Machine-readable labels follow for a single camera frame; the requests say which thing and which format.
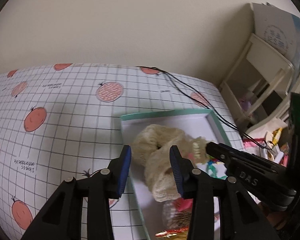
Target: gold foil wrapper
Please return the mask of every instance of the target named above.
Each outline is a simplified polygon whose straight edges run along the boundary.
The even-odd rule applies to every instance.
[[[189,228],[179,228],[174,230],[162,231],[155,234],[158,239],[166,240],[186,240]]]

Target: pink item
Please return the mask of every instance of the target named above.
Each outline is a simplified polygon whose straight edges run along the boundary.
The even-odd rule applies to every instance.
[[[183,210],[192,209],[193,199],[183,199],[178,198],[175,200],[174,205],[177,208],[178,212]]]

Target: grid patterned tablecloth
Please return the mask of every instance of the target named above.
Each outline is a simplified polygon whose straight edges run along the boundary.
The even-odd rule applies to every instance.
[[[120,154],[121,115],[201,107],[162,74],[118,65],[65,66],[37,66],[0,75],[0,225],[10,239],[21,238],[61,181],[69,176],[85,178],[85,173],[105,168]],[[213,84],[176,76],[233,123]],[[109,82],[116,91],[111,91]],[[242,149],[239,135],[222,126],[232,146]],[[122,198],[112,205],[115,239],[145,239],[129,180]],[[82,239],[87,237],[86,214],[84,201]]]

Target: orange fruit print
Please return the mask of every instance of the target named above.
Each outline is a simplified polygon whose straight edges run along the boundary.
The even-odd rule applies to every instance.
[[[12,76],[15,74],[15,72],[17,72],[17,69],[11,70],[11,71],[8,73],[7,77],[8,77],[8,78],[9,78],[9,77],[12,77]]]
[[[198,92],[192,92],[190,95],[191,98],[198,100],[199,102],[201,102],[202,104],[194,101],[196,103],[196,105],[198,106],[204,106],[203,104],[205,104],[206,106],[209,105],[208,100],[204,97],[204,95],[202,93],[198,93]]]
[[[97,89],[96,96],[100,101],[112,102],[123,94],[123,86],[117,82],[108,82]]]
[[[46,120],[47,111],[43,107],[33,109],[25,118],[24,127],[27,132],[37,130]]]
[[[12,97],[15,97],[17,96],[18,94],[20,94],[26,87],[27,87],[27,82],[21,82],[20,84],[16,85],[14,87],[14,89],[12,89],[11,91],[11,96]]]
[[[53,67],[55,70],[63,70],[66,67],[69,67],[70,65],[72,65],[72,63],[59,63],[59,64],[55,64]]]
[[[156,69],[146,68],[146,67],[140,67],[143,73],[149,74],[149,75],[155,75],[158,74],[159,71]]]
[[[12,200],[12,216],[18,226],[26,230],[33,220],[32,214],[24,202],[21,200],[15,200],[15,197],[12,197]]]

